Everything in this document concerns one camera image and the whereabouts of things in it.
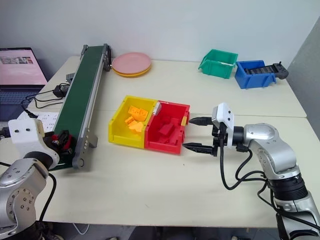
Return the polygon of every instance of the white cable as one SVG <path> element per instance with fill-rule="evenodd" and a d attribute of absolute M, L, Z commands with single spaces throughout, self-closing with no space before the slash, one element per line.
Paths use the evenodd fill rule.
<path fill-rule="evenodd" d="M 89 227 L 90 227 L 90 224 L 88 224 L 88 226 L 86 227 L 85 231 L 84 232 L 80 232 L 79 228 L 76 226 L 76 224 L 72 223 L 74 228 L 76 229 L 76 231 L 80 234 L 80 235 L 85 235 L 88 230 L 89 230 Z"/>

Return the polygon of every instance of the laptop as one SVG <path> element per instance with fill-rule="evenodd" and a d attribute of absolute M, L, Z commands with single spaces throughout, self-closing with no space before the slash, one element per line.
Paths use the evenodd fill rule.
<path fill-rule="evenodd" d="M 16 119 L 23 112 L 22 100 L 46 84 L 30 47 L 0 48 L 0 122 Z"/>

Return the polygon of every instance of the plastic storage bin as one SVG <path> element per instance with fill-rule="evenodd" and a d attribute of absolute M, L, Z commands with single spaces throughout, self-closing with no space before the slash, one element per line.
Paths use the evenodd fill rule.
<path fill-rule="evenodd" d="M 235 80 L 241 89 L 268 87 L 271 83 L 276 83 L 274 73 L 247 74 L 245 69 L 255 69 L 265 66 L 263 60 L 256 61 L 237 61 L 238 66 L 235 73 Z"/>
<path fill-rule="evenodd" d="M 212 49 L 204 56 L 198 69 L 202 69 L 204 74 L 228 79 L 236 65 L 237 58 L 236 53 Z"/>
<path fill-rule="evenodd" d="M 109 122 L 109 142 L 143 149 L 145 147 L 145 129 L 156 103 L 157 100 L 154 99 L 126 96 Z M 148 111 L 148 115 L 143 121 L 141 134 L 133 133 L 125 123 L 125 120 L 131 116 L 128 113 L 130 106 Z"/>
<path fill-rule="evenodd" d="M 189 105 L 158 101 L 160 111 L 153 114 L 145 129 L 145 148 L 180 154 L 189 121 Z"/>
<path fill-rule="evenodd" d="M 142 131 L 129 129 L 130 106 L 148 111 Z M 109 122 L 109 142 L 141 149 L 180 154 L 189 121 L 189 105 L 126 96 Z"/>

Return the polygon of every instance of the blue bin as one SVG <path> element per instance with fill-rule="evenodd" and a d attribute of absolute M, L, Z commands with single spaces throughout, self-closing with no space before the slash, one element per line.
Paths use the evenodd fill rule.
<path fill-rule="evenodd" d="M 274 73 L 247 74 L 245 69 L 255 69 L 265 66 L 263 60 L 237 61 L 238 69 L 235 73 L 235 80 L 241 89 L 268 87 L 271 83 L 277 83 Z"/>

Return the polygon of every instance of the pink plate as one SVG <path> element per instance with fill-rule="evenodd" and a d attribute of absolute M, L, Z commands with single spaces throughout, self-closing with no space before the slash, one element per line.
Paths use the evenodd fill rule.
<path fill-rule="evenodd" d="M 151 59 L 141 52 L 129 52 L 116 57 L 112 68 L 121 74 L 138 74 L 151 65 Z"/>

